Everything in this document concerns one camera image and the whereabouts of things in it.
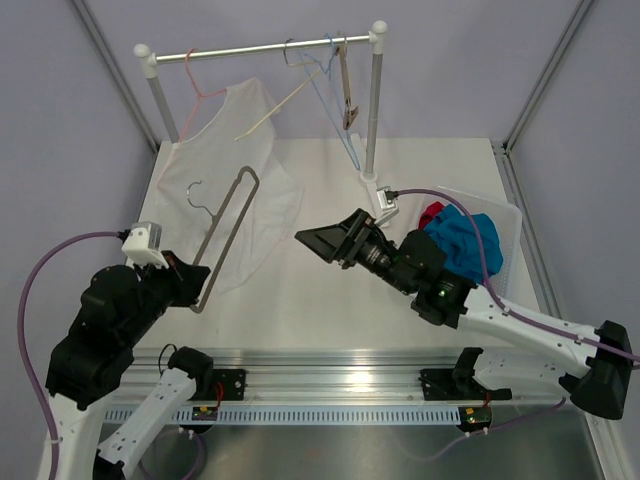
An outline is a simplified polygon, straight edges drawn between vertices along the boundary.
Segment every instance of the black cable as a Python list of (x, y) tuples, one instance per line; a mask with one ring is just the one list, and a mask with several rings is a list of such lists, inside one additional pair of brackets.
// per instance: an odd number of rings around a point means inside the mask
[(164, 347), (162, 347), (162, 350), (160, 350), (160, 355), (158, 355), (158, 371), (160, 372), (160, 376), (162, 376), (162, 374), (164, 373), (164, 370), (162, 370), (162, 367), (160, 366), (160, 363), (162, 362), (162, 355), (164, 355), (164, 352), (166, 352), (167, 348), (169, 347), (173, 347), (173, 353), (176, 353), (178, 351), (178, 347), (176, 347), (173, 343), (167, 343)]

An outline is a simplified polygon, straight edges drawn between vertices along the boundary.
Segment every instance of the red cloth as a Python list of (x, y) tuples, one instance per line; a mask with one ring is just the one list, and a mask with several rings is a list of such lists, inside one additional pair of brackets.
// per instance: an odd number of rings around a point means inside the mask
[(436, 218), (442, 210), (444, 209), (444, 205), (440, 202), (434, 202), (427, 207), (427, 209), (420, 215), (420, 221), (418, 222), (418, 228), (420, 230), (424, 230), (431, 220)]

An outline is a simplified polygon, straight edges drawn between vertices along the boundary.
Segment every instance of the white cloth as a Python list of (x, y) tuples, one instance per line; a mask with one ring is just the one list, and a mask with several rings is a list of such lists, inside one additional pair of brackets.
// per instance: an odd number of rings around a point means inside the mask
[[(244, 283), (273, 247), (291, 233), (298, 215), (302, 187), (272, 153), (275, 129), (271, 120), (235, 141), (274, 106), (275, 102), (256, 78), (228, 87), (224, 105), (213, 120), (194, 137), (173, 145), (158, 180), (156, 205), (162, 225), (162, 248), (173, 250), (189, 263), (211, 225), (211, 217), (204, 209), (195, 209), (187, 202), (189, 184), (202, 180), (201, 185), (191, 188), (191, 200), (216, 214), (241, 167), (250, 166), (260, 178), (260, 188), (216, 280), (219, 292)], [(215, 266), (252, 187), (253, 179), (245, 174), (201, 265), (212, 269)]]

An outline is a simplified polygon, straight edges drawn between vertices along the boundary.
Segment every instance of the gray wall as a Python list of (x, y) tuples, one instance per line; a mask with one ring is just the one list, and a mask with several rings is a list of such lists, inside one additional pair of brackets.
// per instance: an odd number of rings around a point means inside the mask
[[(577, 0), (89, 0), (157, 135), (166, 133), (137, 59), (136, 43), (159, 53), (321, 38), (338, 30), (366, 32), (389, 24), (380, 102), (385, 137), (489, 137), (509, 132)], [(349, 50), (354, 101), (366, 131), (370, 48)], [(279, 53), (197, 63), (203, 90), (258, 76), (275, 99), (305, 78)], [(160, 68), (178, 129), (194, 104), (179, 64)], [(328, 95), (326, 82), (323, 91)], [(217, 101), (211, 105), (217, 108)], [(214, 109), (203, 109), (211, 118)], [(305, 88), (274, 119), (282, 138), (332, 135), (329, 121)]]
[[(18, 356), (23, 283), (68, 237), (126, 228), (152, 162), (65, 2), (11, 2), (0, 15), (0, 45), (0, 477), (28, 479), (45, 426)], [(50, 262), (32, 289), (27, 342), (42, 381), (92, 273), (121, 261), (114, 240), (84, 243)]]
[[(640, 3), (601, 1), (515, 149), (561, 308), (640, 352)], [(640, 473), (640, 379), (622, 424)]]

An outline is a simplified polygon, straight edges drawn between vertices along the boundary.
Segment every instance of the clothing rack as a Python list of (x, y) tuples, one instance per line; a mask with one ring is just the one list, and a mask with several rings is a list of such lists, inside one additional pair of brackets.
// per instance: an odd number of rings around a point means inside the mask
[[(366, 35), (357, 35), (352, 37), (336, 37), (334, 39), (323, 38), (319, 40), (291, 41), (286, 43), (276, 43), (272, 45), (257, 45), (253, 47), (228, 48), (221, 50), (205, 50), (192, 52), (189, 55), (189, 61), (208, 60), (220, 57), (233, 57), (239, 55), (255, 55), (268, 52), (286, 52), (289, 50), (299, 50), (307, 48), (322, 48), (330, 46), (351, 46), (357, 44), (368, 43), (372, 46), (373, 59), (371, 64), (371, 90), (369, 96), (369, 121), (367, 129), (367, 149), (364, 170), (360, 176), (363, 182), (375, 184), (377, 175), (374, 171), (374, 158), (376, 149), (376, 137), (378, 130), (378, 107), (380, 104), (380, 77), (382, 74), (382, 54), (384, 51), (384, 38), (387, 32), (387, 24), (383, 21), (377, 21), (371, 27)], [(153, 94), (153, 98), (158, 105), (158, 110), (162, 116), (162, 120), (172, 142), (177, 142), (179, 135), (176, 124), (171, 115), (171, 110), (167, 104), (164, 91), (158, 79), (158, 66), (183, 62), (186, 53), (174, 54), (156, 54), (144, 44), (136, 45), (134, 54), (139, 58), (140, 64), (145, 77), (149, 83), (149, 88)]]

